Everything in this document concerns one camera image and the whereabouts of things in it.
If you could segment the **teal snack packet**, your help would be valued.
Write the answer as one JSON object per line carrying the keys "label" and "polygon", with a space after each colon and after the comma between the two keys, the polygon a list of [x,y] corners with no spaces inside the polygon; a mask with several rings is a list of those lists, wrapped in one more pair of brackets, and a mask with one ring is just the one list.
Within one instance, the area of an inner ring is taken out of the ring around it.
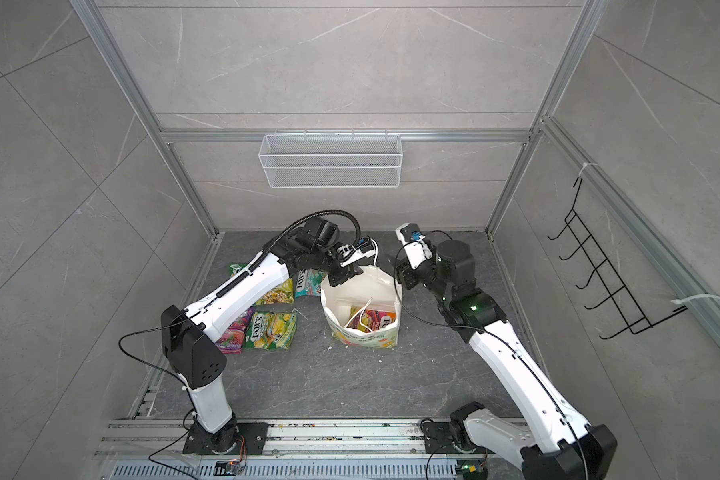
{"label": "teal snack packet", "polygon": [[319,297],[321,295],[321,284],[325,276],[326,274],[319,270],[300,270],[294,282],[294,297]]}

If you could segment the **white floral paper bag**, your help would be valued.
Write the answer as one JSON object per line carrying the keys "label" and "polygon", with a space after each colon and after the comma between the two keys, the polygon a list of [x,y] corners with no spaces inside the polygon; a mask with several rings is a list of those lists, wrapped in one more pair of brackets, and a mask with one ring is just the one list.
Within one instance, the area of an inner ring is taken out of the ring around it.
{"label": "white floral paper bag", "polygon": [[365,236],[349,250],[349,263],[330,268],[321,283],[321,305],[333,336],[346,345],[393,348],[397,345],[401,301],[399,283],[376,263],[378,244]]}

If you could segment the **yellow snack bag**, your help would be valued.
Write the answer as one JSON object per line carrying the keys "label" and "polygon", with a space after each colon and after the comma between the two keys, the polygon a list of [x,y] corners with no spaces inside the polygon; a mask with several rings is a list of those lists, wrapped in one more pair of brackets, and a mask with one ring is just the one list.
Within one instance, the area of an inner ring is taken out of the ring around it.
{"label": "yellow snack bag", "polygon": [[280,285],[272,288],[255,303],[255,306],[273,304],[292,304],[295,301],[293,280],[287,279]]}

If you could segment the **green Fox's candy bag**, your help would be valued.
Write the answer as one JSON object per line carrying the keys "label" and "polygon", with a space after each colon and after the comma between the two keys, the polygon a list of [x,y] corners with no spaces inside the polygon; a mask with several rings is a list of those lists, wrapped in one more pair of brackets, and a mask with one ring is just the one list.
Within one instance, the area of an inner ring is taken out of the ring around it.
{"label": "green Fox's candy bag", "polygon": [[248,276],[250,274],[250,266],[242,263],[232,263],[229,265],[229,275],[231,278],[238,276]]}
{"label": "green Fox's candy bag", "polygon": [[288,350],[296,333],[298,313],[255,312],[246,330],[244,349]]}

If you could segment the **purple snack packet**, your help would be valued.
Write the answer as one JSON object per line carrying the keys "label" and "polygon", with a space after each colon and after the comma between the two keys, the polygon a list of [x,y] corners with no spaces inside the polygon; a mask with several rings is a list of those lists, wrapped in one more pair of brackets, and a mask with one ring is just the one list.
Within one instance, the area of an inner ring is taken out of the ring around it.
{"label": "purple snack packet", "polygon": [[235,319],[215,342],[218,349],[225,355],[240,354],[242,352],[249,322],[255,313],[253,308],[246,310]]}

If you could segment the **orange pink Fox's candy bag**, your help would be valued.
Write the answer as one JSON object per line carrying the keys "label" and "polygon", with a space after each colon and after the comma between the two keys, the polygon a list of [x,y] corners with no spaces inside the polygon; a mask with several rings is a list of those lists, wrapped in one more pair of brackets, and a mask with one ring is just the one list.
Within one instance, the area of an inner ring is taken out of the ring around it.
{"label": "orange pink Fox's candy bag", "polygon": [[395,312],[352,307],[346,328],[355,329],[361,333],[371,333],[393,325],[396,321]]}

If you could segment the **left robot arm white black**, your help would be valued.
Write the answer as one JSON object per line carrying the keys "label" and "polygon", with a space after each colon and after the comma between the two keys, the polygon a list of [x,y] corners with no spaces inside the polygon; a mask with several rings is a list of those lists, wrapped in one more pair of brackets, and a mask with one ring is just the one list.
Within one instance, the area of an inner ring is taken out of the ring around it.
{"label": "left robot arm white black", "polygon": [[162,371],[188,394],[195,413],[189,438],[203,441],[217,454],[242,445],[221,378],[227,359],[216,344],[234,320],[301,270],[322,271],[330,285],[338,286],[359,275],[359,261],[377,252],[377,245],[363,234],[352,214],[337,209],[317,211],[285,227],[205,297],[183,308],[171,305],[164,310],[155,329],[168,362]]}

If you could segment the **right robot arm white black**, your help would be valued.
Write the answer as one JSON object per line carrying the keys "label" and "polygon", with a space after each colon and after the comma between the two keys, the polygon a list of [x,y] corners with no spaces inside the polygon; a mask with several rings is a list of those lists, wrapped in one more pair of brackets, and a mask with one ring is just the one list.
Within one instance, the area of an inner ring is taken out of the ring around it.
{"label": "right robot arm white black", "polygon": [[445,326],[494,372],[526,422],[517,426],[472,402],[451,415],[454,446],[489,450],[526,479],[605,478],[615,436],[579,413],[526,351],[506,314],[478,287],[469,245],[455,239],[434,244],[415,223],[395,234],[405,256],[393,260],[396,279],[406,290],[421,285],[434,296]]}

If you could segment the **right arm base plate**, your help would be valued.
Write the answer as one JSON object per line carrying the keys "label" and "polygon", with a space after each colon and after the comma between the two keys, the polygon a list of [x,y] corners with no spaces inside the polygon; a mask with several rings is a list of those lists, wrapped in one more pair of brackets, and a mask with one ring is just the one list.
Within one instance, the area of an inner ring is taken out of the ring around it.
{"label": "right arm base plate", "polygon": [[454,421],[434,421],[424,418],[418,424],[428,454],[493,454],[493,451],[473,444],[466,430]]}

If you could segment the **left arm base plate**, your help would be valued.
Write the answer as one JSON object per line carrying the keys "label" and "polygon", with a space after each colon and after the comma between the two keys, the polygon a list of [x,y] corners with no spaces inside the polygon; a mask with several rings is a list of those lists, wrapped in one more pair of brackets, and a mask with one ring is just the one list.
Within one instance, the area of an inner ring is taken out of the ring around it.
{"label": "left arm base plate", "polygon": [[248,455],[261,455],[268,428],[267,423],[243,422],[209,433],[200,424],[192,425],[182,453],[201,456],[239,455],[245,448]]}

